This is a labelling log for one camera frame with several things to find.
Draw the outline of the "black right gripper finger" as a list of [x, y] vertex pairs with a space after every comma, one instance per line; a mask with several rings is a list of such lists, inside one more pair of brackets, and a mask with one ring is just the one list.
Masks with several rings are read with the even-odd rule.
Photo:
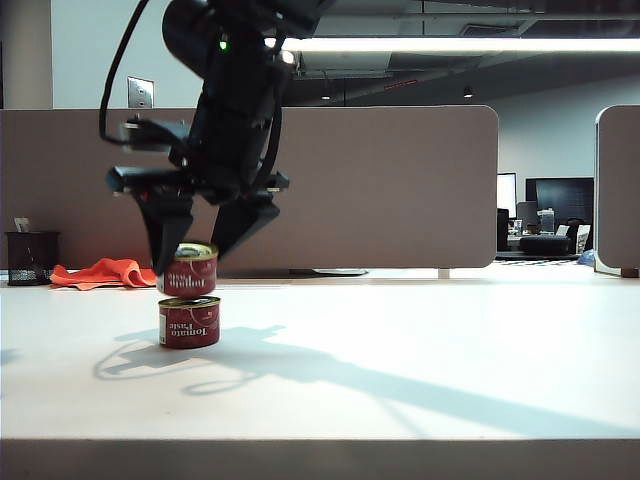
[[189, 231], [193, 216], [191, 195], [135, 191], [149, 240], [152, 270], [159, 277], [173, 262], [176, 250]]
[[273, 203], [273, 197], [271, 192], [259, 191], [219, 208], [211, 237], [219, 259], [278, 217], [280, 209]]

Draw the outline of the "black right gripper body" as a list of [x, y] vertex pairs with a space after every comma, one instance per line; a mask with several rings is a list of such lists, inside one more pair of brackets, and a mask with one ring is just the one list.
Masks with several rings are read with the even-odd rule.
[[118, 194], [201, 195], [212, 204], [286, 188], [287, 180], [271, 174], [281, 125], [278, 97], [267, 99], [247, 118], [211, 105], [198, 106], [190, 124], [133, 117], [121, 125], [118, 143], [132, 151], [166, 152], [174, 167], [116, 166], [107, 183]]

